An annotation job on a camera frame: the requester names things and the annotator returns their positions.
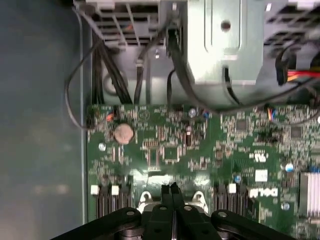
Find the black cable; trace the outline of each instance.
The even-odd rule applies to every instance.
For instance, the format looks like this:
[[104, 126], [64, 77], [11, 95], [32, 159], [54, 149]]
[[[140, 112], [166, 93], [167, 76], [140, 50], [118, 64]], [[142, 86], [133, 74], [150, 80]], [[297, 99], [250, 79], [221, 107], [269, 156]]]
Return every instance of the black cable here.
[[136, 85], [135, 85], [134, 97], [133, 97], [134, 104], [139, 104], [143, 79], [144, 79], [144, 67], [137, 66], [136, 67]]
[[64, 99], [65, 99], [65, 105], [68, 111], [68, 114], [70, 116], [70, 119], [72, 120], [72, 122], [74, 123], [74, 125], [76, 125], [78, 128], [85, 130], [85, 131], [89, 131], [89, 130], [94, 130], [97, 127], [99, 127], [100, 125], [102, 125], [103, 123], [106, 122], [106, 120], [103, 120], [101, 122], [99, 122], [97, 125], [93, 126], [93, 127], [87, 127], [87, 126], [82, 126], [76, 119], [75, 115], [72, 112], [71, 106], [70, 106], [70, 100], [69, 100], [69, 87], [70, 87], [70, 83], [71, 80], [74, 78], [74, 76], [76, 75], [77, 71], [79, 70], [79, 68], [84, 64], [84, 62], [89, 58], [89, 56], [99, 47], [99, 45], [101, 45], [103, 42], [102, 41], [97, 41], [91, 48], [90, 50], [84, 55], [84, 57], [82, 58], [82, 60], [78, 63], [78, 65], [74, 68], [74, 70], [72, 71], [72, 73], [69, 75], [69, 77], [66, 79], [65, 84], [64, 84]]
[[105, 67], [108, 70], [115, 92], [118, 95], [121, 103], [132, 104], [125, 80], [121, 76], [119, 69], [113, 61], [109, 48], [105, 44], [102, 44], [99, 46], [99, 53], [105, 64]]
[[177, 39], [175, 36], [172, 36], [172, 35], [169, 36], [168, 49], [169, 49], [169, 52], [171, 53], [171, 58], [172, 58], [175, 72], [178, 76], [179, 82], [182, 85], [182, 88], [185, 91], [185, 93], [187, 94], [187, 96], [189, 97], [189, 99], [192, 101], [192, 104], [195, 106], [199, 106], [199, 107], [205, 109], [206, 111], [211, 112], [214, 115], [235, 114], [237, 112], [246, 111], [246, 110], [252, 109], [254, 107], [263, 107], [264, 105], [266, 105], [269, 102], [279, 101], [282, 98], [289, 97], [289, 96], [295, 94], [300, 89], [303, 89], [307, 86], [310, 86], [314, 82], [318, 82], [318, 79], [310, 78], [310, 79], [306, 80], [305, 82], [303, 82], [301, 85], [295, 86], [289, 90], [286, 90], [286, 91], [279, 93], [279, 94], [276, 94], [274, 96], [267, 97], [266, 99], [259, 100], [255, 103], [249, 103], [246, 105], [231, 107], [229, 109], [225, 109], [225, 108], [214, 109], [214, 108], [209, 107], [206, 103], [204, 103], [201, 99], [199, 99], [198, 96], [195, 94], [194, 90], [192, 89], [192, 86], [190, 83], [193, 81], [191, 81], [189, 78], [189, 76], [191, 74], [188, 74], [187, 66], [184, 63], [184, 60], [181, 56], [180, 49], [179, 49]]
[[[101, 41], [100, 38], [92, 32], [92, 42]], [[102, 64], [101, 57], [98, 50], [95, 50], [92, 54], [92, 85], [95, 89], [92, 91], [92, 96], [95, 97], [95, 101], [98, 104], [105, 104], [104, 91], [102, 88]]]
[[141, 88], [143, 83], [143, 75], [144, 75], [144, 60], [148, 51], [155, 45], [157, 45], [162, 39], [165, 38], [167, 33], [167, 28], [171, 24], [171, 20], [168, 20], [166, 24], [162, 27], [162, 29], [158, 32], [157, 36], [154, 37], [146, 46], [142, 49], [138, 56], [138, 64], [139, 66], [136, 67], [136, 86], [134, 90], [134, 104], [139, 104], [140, 95], [141, 95]]
[[144, 49], [142, 49], [142, 51], [140, 52], [139, 56], [138, 56], [138, 60], [144, 60], [146, 54], [148, 53], [148, 51], [155, 45], [157, 45], [162, 39], [165, 38], [166, 33], [167, 33], [167, 28], [169, 26], [171, 21], [168, 21], [167, 24], [165, 24], [163, 26], [163, 28], [158, 32], [157, 36], [154, 37], [146, 46]]
[[230, 97], [238, 104], [241, 105], [242, 103], [239, 101], [239, 99], [237, 98], [232, 85], [231, 85], [231, 79], [230, 79], [230, 75], [229, 75], [229, 68], [228, 67], [224, 67], [223, 68], [223, 76], [224, 76], [224, 82], [226, 85], [226, 90], [228, 91]]
[[171, 78], [174, 74], [175, 70], [171, 70], [171, 72], [168, 75], [168, 78], [166, 80], [166, 101], [168, 105], [171, 105], [171, 96], [172, 96], [172, 84], [171, 84]]

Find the capacitor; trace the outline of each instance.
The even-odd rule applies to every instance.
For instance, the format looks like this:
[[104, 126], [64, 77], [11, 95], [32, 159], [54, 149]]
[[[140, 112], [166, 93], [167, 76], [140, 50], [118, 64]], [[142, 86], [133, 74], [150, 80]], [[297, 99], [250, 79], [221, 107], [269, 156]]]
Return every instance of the capacitor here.
[[239, 184], [241, 183], [242, 177], [240, 175], [236, 175], [233, 180], [236, 184]]
[[188, 112], [189, 117], [192, 119], [197, 116], [197, 110], [195, 108], [190, 108]]
[[309, 167], [309, 172], [310, 173], [320, 173], [320, 168], [317, 166], [310, 166]]
[[191, 126], [186, 127], [186, 134], [185, 134], [185, 144], [187, 147], [191, 146], [192, 136], [191, 136]]
[[284, 169], [287, 173], [292, 173], [295, 170], [294, 165], [291, 162], [287, 163]]
[[281, 209], [284, 211], [288, 211], [290, 209], [290, 204], [288, 202], [281, 203]]
[[203, 113], [203, 117], [204, 117], [205, 119], [208, 119], [208, 118], [209, 118], [209, 113], [208, 113], [207, 111], [205, 111], [205, 112]]

